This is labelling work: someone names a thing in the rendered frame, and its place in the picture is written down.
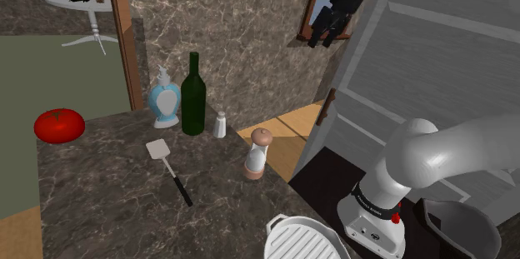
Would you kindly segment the brown and white pepper mill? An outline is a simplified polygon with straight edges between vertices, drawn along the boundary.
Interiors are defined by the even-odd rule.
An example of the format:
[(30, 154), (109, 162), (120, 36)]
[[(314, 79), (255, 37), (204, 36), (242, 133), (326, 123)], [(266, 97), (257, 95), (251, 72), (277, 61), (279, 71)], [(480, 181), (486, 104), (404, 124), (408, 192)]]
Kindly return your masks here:
[(259, 127), (252, 131), (251, 139), (252, 146), (244, 162), (244, 176), (250, 180), (257, 180), (263, 176), (273, 135), (268, 129)]

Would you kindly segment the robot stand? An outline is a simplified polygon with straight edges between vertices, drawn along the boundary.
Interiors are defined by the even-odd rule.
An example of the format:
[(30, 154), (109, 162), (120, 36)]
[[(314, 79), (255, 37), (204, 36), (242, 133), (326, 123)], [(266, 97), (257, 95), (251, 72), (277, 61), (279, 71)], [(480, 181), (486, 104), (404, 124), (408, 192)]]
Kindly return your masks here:
[[(290, 180), (289, 185), (346, 242), (352, 259), (382, 259), (347, 235), (338, 216), (338, 202), (364, 175), (362, 169), (325, 147)], [(405, 225), (406, 239), (403, 259), (442, 259), (439, 242), (420, 225), (413, 214), (413, 206), (407, 198), (402, 199), (400, 218)]]

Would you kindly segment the red tomato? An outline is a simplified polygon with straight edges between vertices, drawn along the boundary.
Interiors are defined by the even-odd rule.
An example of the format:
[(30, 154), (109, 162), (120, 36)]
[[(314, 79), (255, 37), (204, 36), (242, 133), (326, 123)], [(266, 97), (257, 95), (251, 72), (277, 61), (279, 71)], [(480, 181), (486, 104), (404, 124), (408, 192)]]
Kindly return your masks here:
[(56, 108), (42, 113), (33, 125), (43, 142), (59, 144), (79, 138), (85, 131), (83, 117), (72, 109)]

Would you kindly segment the small white salt shaker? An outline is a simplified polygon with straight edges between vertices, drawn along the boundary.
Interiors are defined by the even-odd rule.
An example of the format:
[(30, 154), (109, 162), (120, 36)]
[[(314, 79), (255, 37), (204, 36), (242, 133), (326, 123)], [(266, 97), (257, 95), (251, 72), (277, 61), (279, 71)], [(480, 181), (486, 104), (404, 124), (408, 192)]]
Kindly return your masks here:
[(216, 138), (224, 138), (226, 136), (226, 114), (224, 111), (217, 113), (217, 117), (213, 127), (213, 135)]

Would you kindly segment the brown wooden door frame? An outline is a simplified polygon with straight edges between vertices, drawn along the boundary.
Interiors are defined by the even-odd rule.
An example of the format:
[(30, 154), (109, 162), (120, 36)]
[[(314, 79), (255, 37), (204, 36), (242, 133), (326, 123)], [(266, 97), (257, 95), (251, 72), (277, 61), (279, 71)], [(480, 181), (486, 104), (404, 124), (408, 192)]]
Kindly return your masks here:
[(143, 109), (142, 88), (129, 3), (128, 0), (111, 0), (111, 4), (130, 108), (132, 110)]

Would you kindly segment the dark green glass bottle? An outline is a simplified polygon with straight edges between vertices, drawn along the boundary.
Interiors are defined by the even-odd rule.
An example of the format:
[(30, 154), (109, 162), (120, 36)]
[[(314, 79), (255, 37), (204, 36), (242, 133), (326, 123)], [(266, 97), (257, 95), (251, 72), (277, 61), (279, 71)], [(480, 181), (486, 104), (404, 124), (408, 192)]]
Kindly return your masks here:
[(196, 136), (205, 127), (206, 85), (199, 74), (199, 53), (189, 54), (189, 73), (181, 86), (182, 131)]

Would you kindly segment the grey panelled door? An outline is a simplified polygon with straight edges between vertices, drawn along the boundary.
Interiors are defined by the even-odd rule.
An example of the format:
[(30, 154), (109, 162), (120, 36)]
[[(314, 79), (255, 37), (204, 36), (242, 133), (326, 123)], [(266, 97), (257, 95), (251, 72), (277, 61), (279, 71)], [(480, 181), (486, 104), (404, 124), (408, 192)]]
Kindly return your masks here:
[(332, 84), (297, 169), (344, 189), (409, 119), (520, 114), (520, 0), (366, 0)]

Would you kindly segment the blue and white soap dispenser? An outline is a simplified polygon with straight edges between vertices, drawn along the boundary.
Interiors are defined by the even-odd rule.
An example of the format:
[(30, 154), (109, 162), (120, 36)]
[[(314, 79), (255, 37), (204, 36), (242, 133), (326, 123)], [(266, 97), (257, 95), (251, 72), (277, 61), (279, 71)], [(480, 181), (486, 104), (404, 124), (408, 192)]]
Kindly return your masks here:
[(180, 88), (171, 82), (168, 70), (158, 66), (157, 85), (149, 93), (148, 106), (156, 116), (153, 126), (155, 128), (168, 128), (179, 123), (177, 116), (181, 101)]

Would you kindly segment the white round pedestal table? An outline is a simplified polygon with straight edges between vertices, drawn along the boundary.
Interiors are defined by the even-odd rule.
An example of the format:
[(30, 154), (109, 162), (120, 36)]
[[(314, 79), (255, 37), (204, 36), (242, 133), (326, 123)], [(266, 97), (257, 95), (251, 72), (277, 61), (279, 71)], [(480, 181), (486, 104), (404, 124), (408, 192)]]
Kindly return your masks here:
[(111, 0), (44, 0), (50, 5), (61, 7), (69, 10), (83, 11), (88, 14), (92, 35), (81, 37), (75, 41), (63, 43), (63, 47), (74, 46), (85, 42), (97, 42), (103, 54), (106, 51), (103, 42), (118, 42), (115, 37), (102, 35), (99, 32), (98, 20), (96, 18), (97, 12), (112, 12)]

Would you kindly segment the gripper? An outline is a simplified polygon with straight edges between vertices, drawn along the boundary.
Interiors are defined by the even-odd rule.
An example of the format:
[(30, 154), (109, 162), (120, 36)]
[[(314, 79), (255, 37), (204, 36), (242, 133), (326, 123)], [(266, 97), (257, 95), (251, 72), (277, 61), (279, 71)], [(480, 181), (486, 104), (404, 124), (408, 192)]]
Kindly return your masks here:
[(323, 6), (319, 14), (312, 23), (312, 34), (308, 40), (308, 46), (315, 48), (321, 36), (328, 31), (328, 35), (323, 40), (322, 45), (329, 47), (332, 41), (343, 33), (353, 15), (363, 0), (329, 0), (332, 6)]

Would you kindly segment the white ribbed grill pan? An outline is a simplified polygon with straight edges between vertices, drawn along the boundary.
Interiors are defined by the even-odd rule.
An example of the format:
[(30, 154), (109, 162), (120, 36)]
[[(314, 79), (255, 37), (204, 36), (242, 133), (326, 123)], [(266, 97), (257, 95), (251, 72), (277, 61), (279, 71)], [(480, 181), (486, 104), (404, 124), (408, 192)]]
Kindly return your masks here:
[(278, 214), (266, 233), (264, 259), (351, 259), (338, 234), (309, 217)]

